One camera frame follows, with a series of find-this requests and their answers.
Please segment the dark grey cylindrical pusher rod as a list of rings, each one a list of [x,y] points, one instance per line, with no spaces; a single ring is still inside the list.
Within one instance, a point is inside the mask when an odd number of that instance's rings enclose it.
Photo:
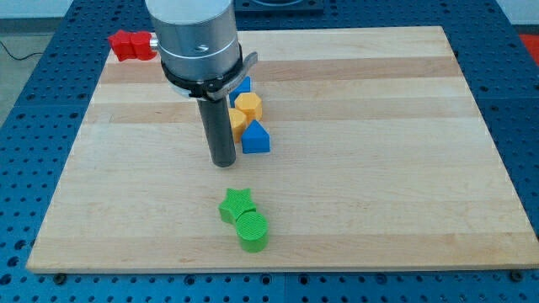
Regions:
[[[235,143],[227,100],[197,100],[211,160],[218,167],[230,167],[236,161]]]

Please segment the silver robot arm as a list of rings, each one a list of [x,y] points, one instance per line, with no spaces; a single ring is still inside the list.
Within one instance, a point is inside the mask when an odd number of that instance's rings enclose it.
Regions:
[[[243,67],[232,0],[146,0],[165,77],[196,98],[211,160],[236,160],[228,87]]]

